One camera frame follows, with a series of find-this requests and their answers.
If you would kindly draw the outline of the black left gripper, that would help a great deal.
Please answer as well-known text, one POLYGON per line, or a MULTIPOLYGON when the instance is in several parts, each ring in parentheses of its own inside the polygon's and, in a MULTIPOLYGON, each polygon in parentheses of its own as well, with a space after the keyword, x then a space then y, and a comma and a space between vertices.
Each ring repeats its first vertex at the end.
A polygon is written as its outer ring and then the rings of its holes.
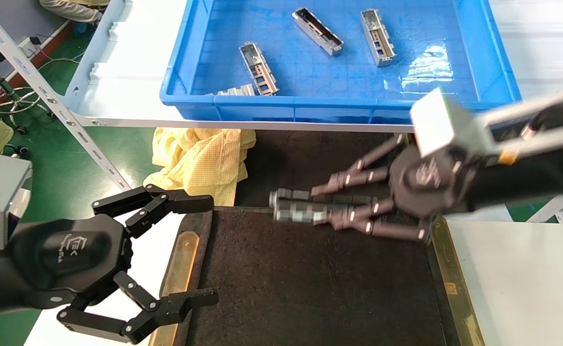
POLYGON ((139 238, 169 213, 198 214, 213 208, 210 195, 146 185, 93 202, 95 216, 89 219, 19 225, 5 253, 12 265, 9 277, 20 282, 5 289, 11 298, 3 300, 3 309, 70 304, 57 315, 69 331, 132 345, 157 328, 183 323, 192 309, 216 305, 217 291, 196 289, 154 298, 125 272, 134 254, 130 237, 139 238), (125 228, 113 219, 132 211, 125 228), (139 306, 135 317, 123 321, 86 311, 117 289, 139 306))

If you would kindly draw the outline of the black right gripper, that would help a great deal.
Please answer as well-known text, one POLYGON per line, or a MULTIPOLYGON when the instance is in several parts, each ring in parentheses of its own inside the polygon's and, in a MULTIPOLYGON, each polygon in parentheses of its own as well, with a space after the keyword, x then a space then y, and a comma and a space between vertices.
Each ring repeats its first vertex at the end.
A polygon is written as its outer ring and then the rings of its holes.
POLYGON ((371 168, 394 149, 405 144, 407 135, 394 135, 361 156, 348 169, 330 176, 327 184, 312 187, 311 196, 336 193, 347 187, 381 182, 388 178, 392 198, 368 205, 315 212, 314 225, 334 230, 356 230, 378 238, 411 242, 431 241, 431 223, 437 215, 474 212, 477 204, 468 199, 477 173, 472 156, 465 149, 438 149, 422 157, 416 146, 402 149, 387 167, 371 168), (383 221, 398 208, 418 219, 417 225, 383 221))

